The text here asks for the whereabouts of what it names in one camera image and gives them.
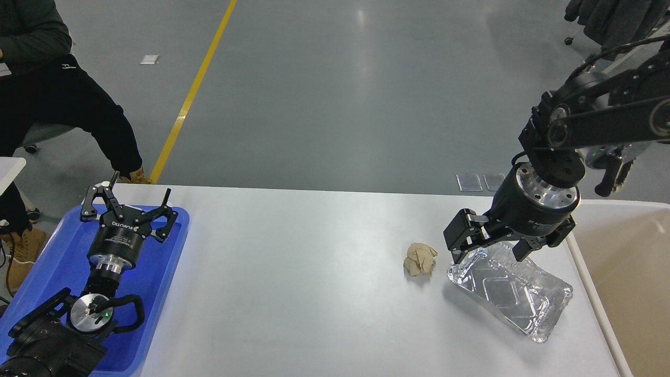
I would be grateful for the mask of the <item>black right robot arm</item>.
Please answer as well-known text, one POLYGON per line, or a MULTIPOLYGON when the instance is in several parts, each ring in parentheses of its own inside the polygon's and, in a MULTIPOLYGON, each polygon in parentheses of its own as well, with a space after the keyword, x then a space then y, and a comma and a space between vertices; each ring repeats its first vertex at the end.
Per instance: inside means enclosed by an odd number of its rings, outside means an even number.
POLYGON ((594 191, 607 197, 650 143, 668 143, 668 35, 589 57, 559 89, 543 93, 518 139, 522 150, 491 208, 482 215, 463 208, 443 231, 455 264, 501 241, 515 242, 517 261, 559 246, 576 227, 572 212, 586 169, 605 172, 594 191), (660 51, 637 68, 613 76, 586 71, 598 60, 656 42, 660 51))

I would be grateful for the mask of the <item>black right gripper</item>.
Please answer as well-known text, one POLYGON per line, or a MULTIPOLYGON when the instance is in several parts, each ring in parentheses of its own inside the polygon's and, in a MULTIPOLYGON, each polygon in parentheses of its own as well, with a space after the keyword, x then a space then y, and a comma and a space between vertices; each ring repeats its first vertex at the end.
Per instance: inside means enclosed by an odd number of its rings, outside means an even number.
POLYGON ((512 253, 521 262, 567 238, 576 227, 571 214, 579 201, 577 187, 550 185, 530 162, 517 163, 496 191, 492 207, 484 215, 462 208, 443 230, 443 238, 455 264, 470 251, 493 245, 494 239, 517 240, 512 253))

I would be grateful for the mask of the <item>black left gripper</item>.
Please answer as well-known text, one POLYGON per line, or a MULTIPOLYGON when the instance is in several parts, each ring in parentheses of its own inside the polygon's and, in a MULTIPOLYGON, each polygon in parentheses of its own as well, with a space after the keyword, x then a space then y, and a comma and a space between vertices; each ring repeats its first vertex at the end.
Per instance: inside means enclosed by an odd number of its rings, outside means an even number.
POLYGON ((139 207, 121 207, 113 193, 120 172, 115 171, 107 186, 89 187, 80 212, 80 221, 99 220, 100 226, 87 253, 94 269, 125 272, 136 267, 146 238, 163 243, 170 235, 178 214, 168 203, 171 188, 167 188, 161 205, 146 212, 139 207), (100 198, 107 212, 99 213, 93 201, 100 198), (164 218, 165 225, 153 228, 153 222, 164 218))

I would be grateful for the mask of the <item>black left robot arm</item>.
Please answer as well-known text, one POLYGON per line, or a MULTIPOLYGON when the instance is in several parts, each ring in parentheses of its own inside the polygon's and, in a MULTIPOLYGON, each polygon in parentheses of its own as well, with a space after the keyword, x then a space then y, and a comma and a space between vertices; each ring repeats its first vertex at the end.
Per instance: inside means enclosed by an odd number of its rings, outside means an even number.
POLYGON ((165 242, 177 220, 167 188, 151 210, 119 203, 113 187, 90 186, 80 220, 98 226, 87 253, 90 273, 81 294, 64 288, 22 317, 8 334, 13 339, 2 376, 89 376, 107 353, 111 334, 136 331, 146 313, 138 294, 118 296, 122 275, 134 269, 148 238, 165 242))

